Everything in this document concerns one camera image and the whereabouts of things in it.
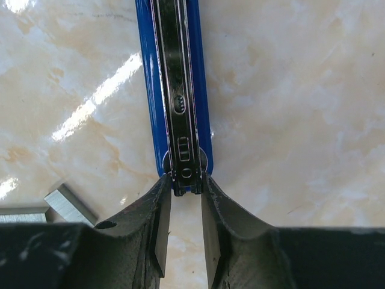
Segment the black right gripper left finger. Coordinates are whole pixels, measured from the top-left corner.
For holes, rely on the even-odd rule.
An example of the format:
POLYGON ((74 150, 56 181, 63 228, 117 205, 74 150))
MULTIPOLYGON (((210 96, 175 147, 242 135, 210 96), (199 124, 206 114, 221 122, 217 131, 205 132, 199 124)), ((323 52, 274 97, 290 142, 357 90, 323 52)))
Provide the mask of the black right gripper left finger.
POLYGON ((62 288, 159 288, 165 276, 171 178, 94 228, 75 226, 62 288))

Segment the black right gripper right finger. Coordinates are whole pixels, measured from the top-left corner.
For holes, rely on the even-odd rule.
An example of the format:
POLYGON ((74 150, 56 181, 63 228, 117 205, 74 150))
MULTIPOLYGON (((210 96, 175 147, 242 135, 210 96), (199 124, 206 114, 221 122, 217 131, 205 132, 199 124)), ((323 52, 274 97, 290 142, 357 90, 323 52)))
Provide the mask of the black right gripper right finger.
POLYGON ((295 288, 277 228, 255 217, 203 177, 201 195, 209 288, 295 288))

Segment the grey staple strips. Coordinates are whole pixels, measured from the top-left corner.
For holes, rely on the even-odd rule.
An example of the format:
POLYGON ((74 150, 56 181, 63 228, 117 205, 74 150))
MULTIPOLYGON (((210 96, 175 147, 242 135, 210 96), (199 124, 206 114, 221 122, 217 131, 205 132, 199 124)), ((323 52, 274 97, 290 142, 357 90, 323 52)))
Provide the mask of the grey staple strips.
POLYGON ((94 227, 97 216, 66 184, 61 184, 44 201, 65 221, 81 222, 94 227))

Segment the blue black stapler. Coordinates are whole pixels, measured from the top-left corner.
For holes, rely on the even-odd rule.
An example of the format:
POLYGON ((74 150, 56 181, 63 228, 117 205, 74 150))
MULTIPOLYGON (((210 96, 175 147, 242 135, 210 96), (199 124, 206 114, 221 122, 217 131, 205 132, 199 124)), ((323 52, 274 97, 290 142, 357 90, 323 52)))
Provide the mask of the blue black stapler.
POLYGON ((171 176, 175 196, 201 194, 214 161, 199 3, 135 6, 157 171, 171 176))

